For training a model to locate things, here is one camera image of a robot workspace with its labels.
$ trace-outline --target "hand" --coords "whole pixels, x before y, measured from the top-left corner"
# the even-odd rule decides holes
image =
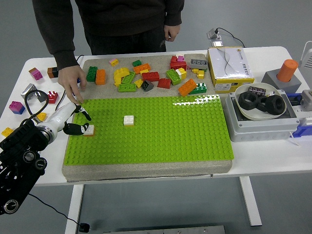
[[[79,105],[83,103],[83,98],[80,95],[78,86],[77,86],[77,79],[80,79],[80,87],[82,90],[85,90],[87,85],[87,78],[84,71],[80,68],[80,66],[72,66],[72,67],[65,67],[58,72],[58,83],[64,87],[66,91],[67,97],[70,99],[71,102]]]
[[[164,31],[165,31],[165,39],[166,41],[174,41],[176,39],[176,36],[180,32],[181,29],[181,24],[177,26],[164,26]]]

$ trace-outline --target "metal nut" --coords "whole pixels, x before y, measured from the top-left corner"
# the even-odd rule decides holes
[[[280,115],[285,110],[285,101],[279,95],[272,95],[265,102],[267,112],[271,115]]]
[[[246,91],[239,95],[238,104],[241,108],[247,111],[256,108],[258,103],[259,103],[258,95],[254,94],[253,92]]]
[[[267,107],[266,107],[266,101],[267,101],[267,96],[260,96],[259,97],[259,103],[256,106],[256,108],[260,111],[266,112],[267,111]]]

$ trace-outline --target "orange cap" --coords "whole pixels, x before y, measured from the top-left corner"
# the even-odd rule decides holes
[[[282,82],[288,82],[292,79],[295,70],[298,67],[298,63],[293,59],[287,59],[277,74],[277,79]]]

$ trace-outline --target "person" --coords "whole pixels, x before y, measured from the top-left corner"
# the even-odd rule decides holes
[[[32,0],[39,31],[58,68],[58,82],[74,103],[86,74],[77,63],[70,0]],[[184,0],[76,0],[92,55],[165,52],[180,31]]]

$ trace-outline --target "floor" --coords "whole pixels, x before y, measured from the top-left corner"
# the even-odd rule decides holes
[[[90,55],[74,5],[75,54]],[[283,46],[299,61],[312,40],[312,1],[186,1],[181,32],[168,51],[204,50],[206,33],[230,31],[246,47]],[[0,8],[0,113],[24,63],[50,57],[38,31],[30,1],[5,1]],[[220,30],[226,46],[241,45]],[[90,233],[143,230],[151,227],[224,225],[227,234],[312,233],[312,174],[251,177],[262,227],[250,227],[238,178],[153,181],[85,186],[80,222]],[[35,187],[32,193],[68,213],[72,186]],[[0,232],[64,233],[66,220],[28,197],[13,215],[0,216]]]

